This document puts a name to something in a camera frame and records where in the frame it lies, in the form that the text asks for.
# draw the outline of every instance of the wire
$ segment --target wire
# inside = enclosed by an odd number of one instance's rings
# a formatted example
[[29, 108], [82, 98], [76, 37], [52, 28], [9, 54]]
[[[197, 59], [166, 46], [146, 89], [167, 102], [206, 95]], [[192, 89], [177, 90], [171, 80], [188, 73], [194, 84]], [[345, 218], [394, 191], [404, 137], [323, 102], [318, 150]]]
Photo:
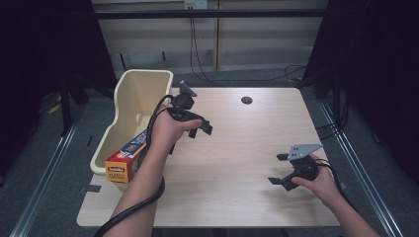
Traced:
[[154, 126], [154, 122], [157, 119], [157, 112], [158, 109], [160, 108], [160, 105], [163, 104], [164, 100], [166, 100], [167, 98], [170, 98], [170, 100], [173, 100], [173, 96], [172, 95], [165, 95], [157, 104], [156, 108], [154, 109], [153, 114], [150, 117], [150, 121], [148, 122], [148, 126], [147, 126], [147, 133], [145, 136], [145, 152], [148, 152], [148, 150], [150, 149], [151, 146], [151, 133], [153, 130], [153, 126]]
[[[167, 108], [166, 108], [165, 110], [162, 110], [162, 111], [158, 112], [158, 110], [160, 109], [160, 105], [163, 104], [164, 100], [166, 100], [167, 98], [170, 98], [171, 100], [173, 100], [174, 97], [172, 95], [165, 95], [159, 101], [159, 103], [157, 104], [157, 106], [154, 109], [154, 112], [153, 112], [153, 114], [150, 118], [150, 121], [148, 122], [147, 132], [146, 132], [145, 152], [148, 152], [148, 150], [150, 148], [150, 145], [151, 145], [151, 133], [152, 133], [152, 128], [154, 126], [154, 122], [156, 121], [156, 119], [160, 115], [160, 113], [167, 110]], [[117, 225], [118, 223], [123, 221], [125, 218], [129, 217], [130, 215], [136, 213], [137, 211], [139, 211], [139, 210], [145, 208], [146, 206], [148, 206], [148, 205], [154, 203], [155, 201], [157, 201], [163, 195], [165, 188], [166, 188], [166, 185], [165, 185], [165, 182], [164, 182], [164, 177], [162, 177], [160, 186], [159, 186], [157, 192], [154, 195], [152, 195], [151, 197], [139, 202], [138, 204], [135, 204], [132, 207], [122, 211], [118, 215], [112, 217], [104, 225], [102, 225], [101, 228], [99, 228], [99, 230], [95, 234], [95, 237], [103, 236], [112, 227], [114, 227], [115, 225]]]
[[289, 74], [287, 74], [287, 69], [289, 67], [299, 67], [299, 69], [301, 69], [301, 68], [305, 68], [306, 66], [302, 66], [302, 65], [288, 65], [288, 66], [286, 66], [286, 68], [284, 68], [284, 74], [287, 76], [287, 81], [286, 81], [286, 84], [284, 85], [285, 88], [287, 88], [287, 86], [288, 86], [288, 84], [290, 82], [290, 78], [288, 77]]
[[[195, 49], [195, 53], [196, 53], [196, 57], [197, 57], [197, 61], [198, 61], [198, 65], [201, 71], [201, 74], [203, 74], [204, 78], [201, 77], [200, 75], [197, 74], [197, 72], [194, 69], [193, 63], [192, 63], [192, 55], [193, 55], [193, 50]], [[197, 38], [196, 38], [196, 31], [195, 31], [195, 21], [194, 18], [191, 18], [191, 51], [190, 51], [190, 64], [191, 64], [191, 69], [192, 72], [194, 73], [194, 75], [199, 78], [200, 80], [206, 81], [206, 82], [210, 82], [211, 84], [218, 86], [218, 87], [223, 87], [222, 85], [217, 84], [216, 82], [239, 82], [239, 81], [246, 81], [246, 82], [267, 82], [267, 81], [274, 81], [274, 80], [278, 80], [278, 79], [282, 79], [284, 77], [288, 77], [288, 75], [291, 75], [297, 71], [299, 71], [302, 68], [305, 68], [306, 66], [303, 65], [289, 65], [284, 69], [284, 75], [278, 76], [278, 77], [274, 77], [274, 78], [270, 78], [270, 79], [262, 79], [262, 80], [230, 80], [230, 79], [218, 79], [218, 80], [211, 80], [208, 78], [208, 76], [206, 75], [206, 73], [204, 72], [202, 66], [201, 66], [201, 61], [200, 61], [200, 57], [198, 54], [198, 46], [197, 46]], [[299, 66], [298, 69], [287, 73], [287, 69], [289, 67], [293, 67], [293, 66]]]
[[329, 127], [328, 130], [326, 130], [325, 132], [319, 133], [318, 136], [320, 138], [320, 140], [324, 140], [327, 139], [331, 136], [336, 135], [338, 132], [341, 132], [343, 130], [343, 128], [345, 127], [345, 125], [348, 123], [348, 117], [349, 117], [349, 107], [350, 107], [350, 98], [349, 95], [347, 94], [345, 97], [345, 105], [342, 109], [342, 115], [340, 116], [341, 120], [339, 123], [332, 122], [330, 124], [326, 124], [326, 125], [322, 125], [317, 127], [317, 130], [320, 129], [324, 129], [326, 127]]
[[357, 209], [352, 205], [351, 201], [348, 199], [348, 197], [346, 197], [345, 193], [343, 192], [341, 186], [340, 186], [340, 182], [338, 180], [338, 175], [336, 174], [335, 169], [330, 165], [329, 161], [326, 161], [329, 164], [317, 164], [317, 166], [323, 166], [323, 167], [327, 167], [329, 168], [329, 170], [332, 172], [333, 175], [333, 180], [335, 181], [335, 186], [338, 189], [339, 194], [345, 199], [345, 201], [348, 202], [348, 204], [355, 210], [357, 211]]
[[[200, 67], [201, 73], [203, 74], [203, 76], [204, 76], [205, 78], [200, 77], [200, 76], [199, 76], [199, 75], [195, 72], [195, 70], [194, 70], [194, 65], [193, 65], [193, 63], [192, 63], [192, 51], [193, 51], [194, 45], [195, 45], [195, 54], [196, 54], [196, 56], [197, 56], [198, 65], [199, 65], [199, 67]], [[195, 35], [195, 21], [194, 21], [194, 18], [191, 18], [191, 54], [190, 54], [190, 62], [191, 62], [191, 69], [192, 69], [192, 72], [194, 73], [194, 75], [195, 75], [197, 78], [199, 78], [200, 80], [206, 81], [206, 82], [210, 82], [210, 83], [211, 83], [211, 84], [213, 84], [214, 86], [217, 86], [217, 87], [222, 87], [221, 85], [219, 85], [219, 84], [214, 83], [213, 81], [211, 81], [211, 80], [208, 78], [208, 76], [206, 75], [206, 73], [204, 73], [204, 70], [203, 70], [203, 68], [201, 67], [200, 56], [199, 56], [199, 54], [198, 54], [197, 38], [196, 38], [196, 35]]]
[[162, 177], [160, 186], [154, 195], [112, 217], [104, 225], [102, 225], [101, 228], [99, 228], [99, 230], [95, 234], [95, 237], [103, 236], [112, 227], [123, 221], [125, 218], [157, 201], [163, 195], [165, 189], [166, 185], [164, 182], [164, 178]]

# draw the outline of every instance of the forearm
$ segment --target forearm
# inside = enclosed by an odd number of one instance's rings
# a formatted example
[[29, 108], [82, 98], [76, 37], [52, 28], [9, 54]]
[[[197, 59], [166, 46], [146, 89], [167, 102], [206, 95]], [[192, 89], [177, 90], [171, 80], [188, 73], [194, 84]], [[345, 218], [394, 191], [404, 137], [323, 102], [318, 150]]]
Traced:
[[[154, 195], [163, 177], [168, 151], [151, 147], [112, 216]], [[106, 236], [151, 236], [157, 202], [139, 210], [108, 231]]]
[[338, 198], [329, 205], [348, 237], [378, 236], [364, 218], [344, 199]]

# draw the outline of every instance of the gray floor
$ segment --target gray floor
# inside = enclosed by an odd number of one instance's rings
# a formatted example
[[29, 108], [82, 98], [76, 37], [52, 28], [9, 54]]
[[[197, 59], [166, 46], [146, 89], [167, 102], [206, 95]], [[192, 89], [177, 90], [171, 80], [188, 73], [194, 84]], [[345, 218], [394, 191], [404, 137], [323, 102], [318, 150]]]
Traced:
[[[211, 80], [225, 87], [284, 87], [286, 78], [272, 79], [283, 74], [284, 70], [246, 70], [207, 73]], [[300, 77], [301, 71], [292, 77]], [[213, 86], [197, 79], [193, 74], [176, 74], [174, 87], [180, 80], [185, 80], [191, 87]], [[42, 205], [36, 210], [34, 222], [29, 223], [28, 236], [93, 236], [96, 228], [80, 227], [76, 223], [78, 210], [90, 183], [92, 172], [89, 162], [106, 129], [111, 124], [115, 109], [113, 101], [88, 90], [89, 103], [72, 107], [74, 117], [81, 117], [74, 136], [57, 165], [50, 187], [42, 199]], [[316, 126], [326, 124], [326, 119], [319, 107], [319, 101], [312, 94], [312, 88], [303, 88], [301, 93]], [[54, 99], [42, 106], [47, 108]], [[29, 142], [20, 151], [19, 158], [6, 175], [5, 186], [0, 189], [0, 236], [9, 236], [16, 222], [26, 208], [31, 195], [42, 178], [62, 130], [61, 113], [42, 113], [38, 127]], [[398, 168], [387, 148], [374, 139], [375, 132], [351, 108], [349, 121], [345, 126], [354, 149], [366, 167], [371, 179], [381, 194], [384, 202], [396, 218], [404, 236], [416, 236], [419, 232], [419, 189]], [[340, 181], [347, 186], [345, 193], [359, 213], [380, 233], [386, 232], [376, 215], [360, 182], [351, 170], [342, 149], [334, 137], [322, 141], [327, 156], [337, 170]], [[339, 236], [344, 235], [340, 227], [287, 229], [289, 236]], [[155, 236], [214, 236], [208, 229], [158, 229]], [[227, 236], [284, 236], [280, 229], [229, 229]]]

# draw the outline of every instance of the plastic tray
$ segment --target plastic tray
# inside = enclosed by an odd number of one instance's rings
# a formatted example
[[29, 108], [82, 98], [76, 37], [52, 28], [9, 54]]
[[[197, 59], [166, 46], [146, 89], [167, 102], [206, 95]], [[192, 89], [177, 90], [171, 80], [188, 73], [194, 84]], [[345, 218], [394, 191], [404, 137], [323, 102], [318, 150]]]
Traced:
[[115, 118], [105, 131], [90, 162], [96, 175], [105, 176], [105, 161], [145, 130], [157, 103], [171, 94], [173, 73], [133, 69], [124, 73], [114, 93]]

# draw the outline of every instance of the wooden table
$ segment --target wooden table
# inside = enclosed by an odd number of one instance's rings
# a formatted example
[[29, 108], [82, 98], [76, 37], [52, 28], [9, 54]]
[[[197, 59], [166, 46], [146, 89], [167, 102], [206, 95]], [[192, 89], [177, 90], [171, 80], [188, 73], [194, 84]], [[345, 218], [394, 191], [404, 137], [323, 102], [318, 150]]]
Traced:
[[[164, 176], [166, 191], [158, 201], [156, 227], [307, 227], [339, 223], [311, 191], [287, 192], [268, 177], [293, 171], [276, 155], [293, 144], [319, 143], [308, 110], [297, 89], [194, 88], [192, 112], [213, 126], [212, 135], [198, 130], [177, 142]], [[251, 97], [245, 105], [242, 97]], [[327, 159], [323, 149], [314, 152]], [[105, 177], [93, 176], [77, 223], [101, 226], [123, 192]]]

